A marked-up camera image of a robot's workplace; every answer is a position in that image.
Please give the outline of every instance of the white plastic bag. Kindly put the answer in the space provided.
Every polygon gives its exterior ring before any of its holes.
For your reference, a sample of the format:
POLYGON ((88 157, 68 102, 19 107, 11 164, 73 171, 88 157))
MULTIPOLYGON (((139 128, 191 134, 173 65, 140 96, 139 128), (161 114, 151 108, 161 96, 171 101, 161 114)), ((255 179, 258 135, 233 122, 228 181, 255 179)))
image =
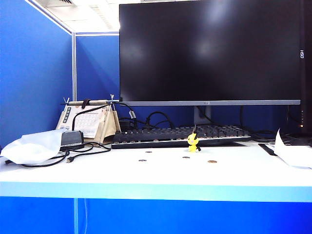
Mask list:
POLYGON ((2 149, 1 156, 16 164, 42 163, 59 153, 65 129, 23 135, 2 149))

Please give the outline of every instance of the white paper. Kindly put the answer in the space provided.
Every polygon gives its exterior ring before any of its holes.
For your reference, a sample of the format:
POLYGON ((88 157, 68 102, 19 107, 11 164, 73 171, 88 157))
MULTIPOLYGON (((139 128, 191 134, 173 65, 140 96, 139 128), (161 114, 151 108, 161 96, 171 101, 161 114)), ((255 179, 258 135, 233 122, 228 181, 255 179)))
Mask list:
POLYGON ((310 146, 285 145, 279 130, 276 134, 274 153, 290 166, 312 168, 312 148, 310 146))
POLYGON ((1 156, 16 164, 42 163, 59 153, 65 129, 23 135, 4 147, 1 156))
MULTIPOLYGON (((81 106, 66 106, 64 116, 58 126, 58 129, 72 130, 74 117, 86 110, 95 108, 96 106, 86 106, 82 109, 81 106)), ((95 138, 99 123, 105 119, 106 108, 101 108, 85 114, 81 114, 75 119, 75 130, 83 132, 83 137, 95 138)))

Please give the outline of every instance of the monitor stand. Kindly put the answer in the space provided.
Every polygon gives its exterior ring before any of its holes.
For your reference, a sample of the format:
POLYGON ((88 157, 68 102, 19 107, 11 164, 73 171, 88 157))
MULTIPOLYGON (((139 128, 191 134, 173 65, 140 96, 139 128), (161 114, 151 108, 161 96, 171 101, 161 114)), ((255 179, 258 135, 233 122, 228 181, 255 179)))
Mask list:
MULTIPOLYGON (((205 115, 211 118, 211 106, 199 106, 204 111, 205 115)), ((194 106, 194 124, 207 124, 210 121, 203 116, 199 109, 194 106)))

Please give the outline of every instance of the blue cubicle partition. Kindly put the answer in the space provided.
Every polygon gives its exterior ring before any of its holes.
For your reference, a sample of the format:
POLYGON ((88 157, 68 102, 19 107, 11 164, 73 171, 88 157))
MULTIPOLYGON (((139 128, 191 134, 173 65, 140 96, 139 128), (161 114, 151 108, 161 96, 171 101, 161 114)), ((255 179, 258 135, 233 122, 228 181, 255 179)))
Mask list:
POLYGON ((72 97, 71 35, 25 1, 0 2, 0 145, 55 129, 72 97))
MULTIPOLYGON (((1 0, 0 145, 54 129, 71 77, 71 36, 25 1, 1 0)), ((73 223, 72 199, 0 197, 1 234, 73 233, 73 223)))

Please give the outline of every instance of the blue panel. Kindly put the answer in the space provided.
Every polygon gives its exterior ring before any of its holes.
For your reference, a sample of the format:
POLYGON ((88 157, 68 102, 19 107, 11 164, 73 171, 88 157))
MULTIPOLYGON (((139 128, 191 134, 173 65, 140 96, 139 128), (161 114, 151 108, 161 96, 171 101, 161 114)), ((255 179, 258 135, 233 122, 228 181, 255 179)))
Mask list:
POLYGON ((312 203, 89 199, 87 204, 88 234, 294 234, 312 228, 312 203))
POLYGON ((25 1, 2 0, 0 144, 55 129, 72 97, 71 36, 25 1))
POLYGON ((73 210, 69 198, 0 197, 0 233, 74 233, 73 210))

